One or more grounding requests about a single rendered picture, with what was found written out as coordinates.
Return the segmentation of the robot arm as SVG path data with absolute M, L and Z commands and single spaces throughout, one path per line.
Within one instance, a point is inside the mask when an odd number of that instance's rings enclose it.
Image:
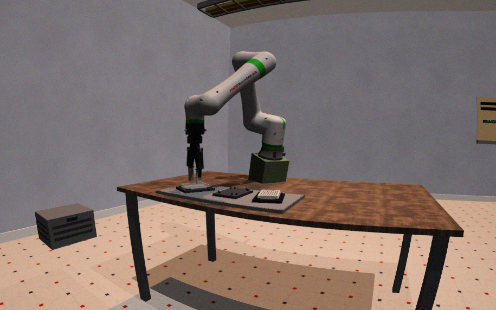
M 202 95 L 189 97 L 184 105 L 185 134 L 204 134 L 204 116 L 216 114 L 238 92 L 241 94 L 243 124 L 249 131 L 262 135 L 259 157 L 282 160 L 286 121 L 281 117 L 261 112 L 255 82 L 276 66 L 276 59 L 269 52 L 238 52 L 233 56 L 235 73 L 218 86 Z

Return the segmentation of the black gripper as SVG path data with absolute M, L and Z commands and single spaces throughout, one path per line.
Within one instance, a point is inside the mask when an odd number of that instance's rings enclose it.
M 189 181 L 194 180 L 194 160 L 196 163 L 196 184 L 202 184 L 202 169 L 203 164 L 203 148 L 200 148 L 202 143 L 202 136 L 187 136 L 187 162 Z

